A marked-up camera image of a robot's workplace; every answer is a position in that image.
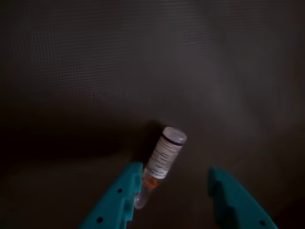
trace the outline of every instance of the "screw hole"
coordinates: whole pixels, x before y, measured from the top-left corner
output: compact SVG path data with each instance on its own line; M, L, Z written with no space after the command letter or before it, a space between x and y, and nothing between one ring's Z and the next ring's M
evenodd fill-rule
M262 226L266 226L266 223L265 223L265 221L263 221L263 220L260 220L260 221L259 221L259 224L262 225Z
M98 218L96 219L96 221L97 221L97 223L102 223L102 222L103 222L103 218L102 218L102 217L98 217Z

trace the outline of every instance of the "white label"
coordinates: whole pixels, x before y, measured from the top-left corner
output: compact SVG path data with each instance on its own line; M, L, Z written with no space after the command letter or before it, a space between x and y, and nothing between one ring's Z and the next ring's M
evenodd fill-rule
M169 143L163 137L160 137L147 164L150 175L157 179L165 178L181 149L182 146Z

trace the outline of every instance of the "dark mesh backdrop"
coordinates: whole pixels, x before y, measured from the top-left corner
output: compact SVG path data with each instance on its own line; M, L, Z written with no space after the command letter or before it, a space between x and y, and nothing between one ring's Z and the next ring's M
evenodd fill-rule
M216 228L210 166L273 217L304 196L304 17L291 0L5 0L0 228L77 228L162 126L188 141L130 228Z

